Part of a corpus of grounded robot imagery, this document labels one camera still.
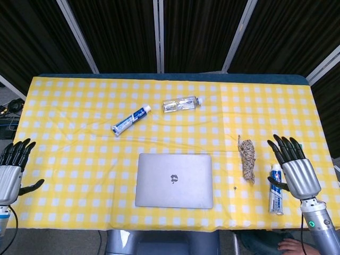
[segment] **person's hand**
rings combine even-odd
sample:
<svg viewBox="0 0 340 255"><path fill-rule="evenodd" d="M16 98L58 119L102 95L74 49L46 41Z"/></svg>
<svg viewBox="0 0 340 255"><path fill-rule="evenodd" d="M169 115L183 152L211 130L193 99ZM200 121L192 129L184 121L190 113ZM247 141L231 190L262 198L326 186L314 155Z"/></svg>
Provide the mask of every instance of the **person's hand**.
<svg viewBox="0 0 340 255"><path fill-rule="evenodd" d="M308 255L320 255L320 253L314 249L313 247L309 246L308 244L303 244L304 250ZM278 243L279 251L286 250L282 255L304 255L302 250L302 245L300 241L285 238L281 243Z"/></svg>

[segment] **toothpaste tube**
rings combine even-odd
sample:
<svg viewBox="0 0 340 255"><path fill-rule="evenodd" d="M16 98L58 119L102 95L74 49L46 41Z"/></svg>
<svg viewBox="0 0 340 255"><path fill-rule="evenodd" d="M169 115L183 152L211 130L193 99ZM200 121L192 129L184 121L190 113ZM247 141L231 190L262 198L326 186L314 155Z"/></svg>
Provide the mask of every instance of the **toothpaste tube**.
<svg viewBox="0 0 340 255"><path fill-rule="evenodd" d="M281 182L281 167L279 164L271 167L270 176L273 177L275 181ZM283 214L282 190L273 184L270 184L269 212L271 214Z"/></svg>
<svg viewBox="0 0 340 255"><path fill-rule="evenodd" d="M120 121L114 126L111 126L112 131L115 133L116 136L119 136L125 129L127 129L129 126L132 126L133 123L147 116L149 111L151 111L151 107L149 105L140 108L138 111L136 111L134 114L131 114L125 120Z"/></svg>

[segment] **denim jeans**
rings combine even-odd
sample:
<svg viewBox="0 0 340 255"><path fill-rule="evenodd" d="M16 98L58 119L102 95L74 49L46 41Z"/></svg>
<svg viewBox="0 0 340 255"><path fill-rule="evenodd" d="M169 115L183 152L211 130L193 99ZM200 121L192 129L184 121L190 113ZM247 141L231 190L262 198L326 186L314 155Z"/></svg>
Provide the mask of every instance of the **denim jeans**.
<svg viewBox="0 0 340 255"><path fill-rule="evenodd" d="M278 243L283 238L292 238L291 233L277 233L266 230L242 230L235 231L244 247L254 252L254 255L281 255L284 251L279 251Z"/></svg>

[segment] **yellow checkered tablecloth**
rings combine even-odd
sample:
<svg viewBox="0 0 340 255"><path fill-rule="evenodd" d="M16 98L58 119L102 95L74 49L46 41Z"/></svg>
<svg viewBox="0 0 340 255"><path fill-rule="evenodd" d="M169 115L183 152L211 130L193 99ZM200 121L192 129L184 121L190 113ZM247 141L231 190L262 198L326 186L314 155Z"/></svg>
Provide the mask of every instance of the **yellow checkered tablecloth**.
<svg viewBox="0 0 340 255"><path fill-rule="evenodd" d="M162 112L162 100L191 95L204 99L200 108ZM112 124L147 104L147 117L113 135ZM36 77L15 140L37 142L23 185L45 183L13 207L25 228L298 228L300 203L287 192L284 215L268 212L274 133L303 144L322 187L318 198L339 227L340 189L308 86ZM238 134L254 143L255 185L242 178ZM135 207L141 152L211 154L214 208Z"/></svg>

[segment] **laptop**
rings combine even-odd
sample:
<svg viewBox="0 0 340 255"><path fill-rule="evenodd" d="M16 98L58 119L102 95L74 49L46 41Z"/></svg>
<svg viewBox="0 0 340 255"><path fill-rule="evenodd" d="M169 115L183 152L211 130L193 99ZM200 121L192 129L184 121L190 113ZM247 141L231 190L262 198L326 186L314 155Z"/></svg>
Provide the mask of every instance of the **laptop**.
<svg viewBox="0 0 340 255"><path fill-rule="evenodd" d="M136 206L212 208L209 155L139 155Z"/></svg>

